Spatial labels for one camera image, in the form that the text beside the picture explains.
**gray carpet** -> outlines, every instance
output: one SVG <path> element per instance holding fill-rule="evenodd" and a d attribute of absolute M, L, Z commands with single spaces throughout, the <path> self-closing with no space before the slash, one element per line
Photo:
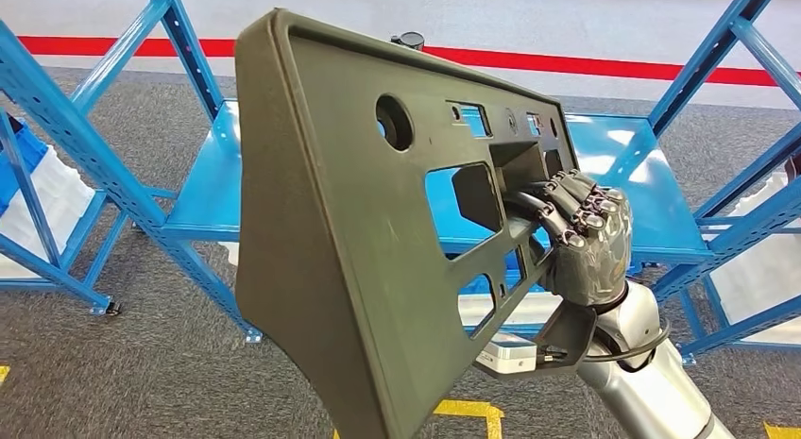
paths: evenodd
<path fill-rule="evenodd" d="M 84 74 L 52 73 L 66 91 Z M 233 95 L 232 80 L 220 81 Z M 652 106 L 563 99 L 569 110 L 645 113 Z M 140 180 L 173 189 L 208 128 L 182 76 L 124 73 L 91 118 Z M 692 106 L 664 137 L 664 148 L 697 206 L 798 119 L 784 110 Z M 101 239 L 90 240 L 78 273 Z M 199 248 L 232 280 L 221 247 Z M 0 386 L 0 437 L 332 437 L 324 407 L 286 356 L 268 342 L 246 346 L 145 236 L 123 234 L 96 289 L 121 302 L 123 314 L 93 317 L 62 295 L 0 293 L 0 364 L 11 367 Z M 677 303 L 666 313 L 678 327 L 673 338 L 686 339 Z M 724 349 L 689 371 L 740 438 L 765 437 L 762 422 L 801 426 L 801 354 Z M 598 398 L 572 376 L 497 382 L 469 370 L 448 398 L 503 410 L 506 438 L 622 437 Z M 433 416 L 419 437 L 486 437 L 486 426 L 482 419 Z"/>

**white wall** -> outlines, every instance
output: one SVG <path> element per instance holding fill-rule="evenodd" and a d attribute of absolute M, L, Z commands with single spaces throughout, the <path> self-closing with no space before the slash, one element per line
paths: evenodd
<path fill-rule="evenodd" d="M 183 0 L 201 38 L 234 38 L 274 7 L 378 38 L 416 30 L 431 45 L 513 52 L 684 63 L 730 0 Z M 145 0 L 3 0 L 0 16 L 20 35 L 117 36 Z M 758 28 L 790 63 L 801 66 L 801 0 L 774 0 Z M 158 28 L 154 36 L 163 36 Z M 90 67 L 92 58 L 41 58 Z M 741 47 L 726 66 L 756 68 Z M 135 59 L 132 69 L 178 72 L 175 59 Z M 213 59 L 233 74 L 231 59 Z M 548 94 L 657 99 L 666 81 L 490 70 Z M 776 88 L 706 86 L 697 101 L 791 106 Z"/>

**yellow tape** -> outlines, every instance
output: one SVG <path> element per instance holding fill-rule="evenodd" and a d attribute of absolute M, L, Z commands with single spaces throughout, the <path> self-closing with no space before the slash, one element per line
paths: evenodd
<path fill-rule="evenodd" d="M 461 415 L 464 417 L 482 417 L 486 420 L 486 439 L 501 439 L 501 419 L 503 411 L 485 401 L 462 401 L 443 399 L 434 409 L 436 415 Z M 333 439 L 339 439 L 339 433 L 333 431 Z"/>
<path fill-rule="evenodd" d="M 801 439 L 801 428 L 772 427 L 767 423 L 764 425 L 768 439 Z"/>

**red stripe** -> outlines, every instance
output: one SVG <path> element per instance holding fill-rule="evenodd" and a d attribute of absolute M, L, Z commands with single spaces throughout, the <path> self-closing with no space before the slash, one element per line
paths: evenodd
<path fill-rule="evenodd" d="M 116 41 L 115 38 L 73 36 L 21 36 L 19 38 L 33 55 L 61 56 L 102 56 Z M 200 46 L 207 57 L 233 57 L 233 40 L 203 39 L 200 40 Z M 682 67 L 679 64 L 647 61 L 558 57 L 452 47 L 427 46 L 425 50 L 443 59 L 468 66 L 590 76 L 673 80 Z M 136 55 L 138 57 L 174 57 L 176 53 L 168 39 L 149 38 L 136 51 Z M 765 71 L 746 68 L 718 68 L 709 76 L 707 82 L 728 85 L 775 86 L 775 82 Z"/>

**round hole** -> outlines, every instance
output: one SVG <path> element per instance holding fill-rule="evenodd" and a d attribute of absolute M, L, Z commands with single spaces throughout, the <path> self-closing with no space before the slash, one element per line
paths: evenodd
<path fill-rule="evenodd" d="M 376 102 L 376 121 L 379 132 L 383 130 L 386 142 L 398 151 L 405 151 L 412 145 L 412 122 L 398 99 L 388 94 Z"/>

